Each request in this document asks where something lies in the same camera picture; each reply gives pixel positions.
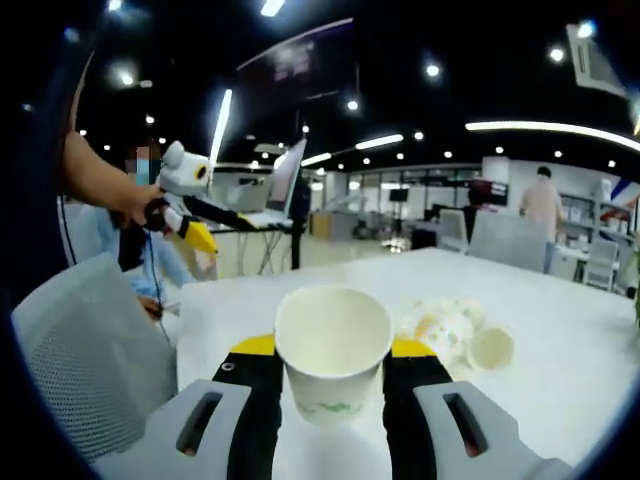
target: white table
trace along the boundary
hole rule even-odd
[[[514,416],[543,457],[578,464],[608,430],[632,389],[640,352],[632,302],[611,293],[477,258],[425,249],[342,265],[188,285],[178,382],[210,379],[229,349],[268,333],[285,294],[341,283],[398,314],[423,299],[472,298],[507,325],[514,358],[469,380]],[[274,458],[277,479],[390,479],[381,394],[348,427],[323,432],[295,411],[288,385]]]

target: ceiling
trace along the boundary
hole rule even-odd
[[[640,177],[638,152],[600,139],[465,130],[465,123],[473,121],[532,120],[631,137],[628,101],[579,88],[572,63],[556,64],[548,55],[554,46],[569,55],[567,23],[593,18],[600,35],[608,25],[623,30],[624,17],[557,5],[565,2],[481,10],[462,2],[445,7],[445,2],[409,0],[286,0],[277,16],[267,18],[259,13],[263,3],[126,0],[109,19],[90,66],[78,128],[88,132],[88,140],[105,157],[124,155],[127,147],[160,137],[208,155],[222,96],[226,88],[234,88],[238,65],[292,36],[353,17],[354,43],[345,46],[354,52],[353,75],[347,75],[344,88],[253,121],[247,120],[250,112],[232,105],[219,161],[273,163],[275,155],[263,159],[255,146],[292,144],[305,124],[310,128],[306,157],[344,152],[314,165],[325,170],[478,163],[501,146],[511,158]],[[421,3],[432,6],[416,6]],[[617,5],[618,0],[609,3]],[[627,44],[614,45],[622,45],[615,50],[616,60],[629,62],[624,67],[631,72],[631,59],[622,55]],[[440,67],[435,79],[425,73],[429,62]],[[153,86],[122,88],[114,81],[118,68],[131,69],[136,82],[151,80]],[[634,78],[640,81],[640,74]],[[350,112],[346,103],[356,97],[360,108]],[[154,117],[153,125],[145,123],[146,115]],[[424,134],[422,141],[413,138],[416,131]],[[405,140],[366,152],[353,150],[358,142],[396,133]],[[102,151],[106,144],[112,147],[109,152]],[[554,156],[557,150],[562,157]],[[445,151],[452,157],[445,158]],[[614,168],[608,167],[610,160],[616,162]]]

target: white paper cup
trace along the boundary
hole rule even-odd
[[[365,293],[309,287],[280,304],[275,341],[302,417],[333,426],[366,403],[391,349],[393,325],[385,308]]]
[[[476,370],[506,367],[513,357],[513,337],[502,328],[489,327],[476,332],[467,345],[467,361]]]

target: blue shirt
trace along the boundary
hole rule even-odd
[[[105,252],[109,253],[114,261],[118,261],[120,230],[113,226],[108,210],[90,205],[83,206],[73,222],[70,235],[76,259],[79,262]],[[163,271],[178,288],[185,283],[196,281],[173,245],[166,241],[160,232],[148,232],[147,241],[142,249],[142,268],[125,272],[136,295],[158,298],[153,276],[154,268],[160,289],[160,299],[163,303],[167,301]]]

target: laptop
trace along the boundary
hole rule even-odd
[[[289,210],[306,146],[307,140],[303,139],[276,159],[265,210],[242,218],[258,228],[291,223]]]

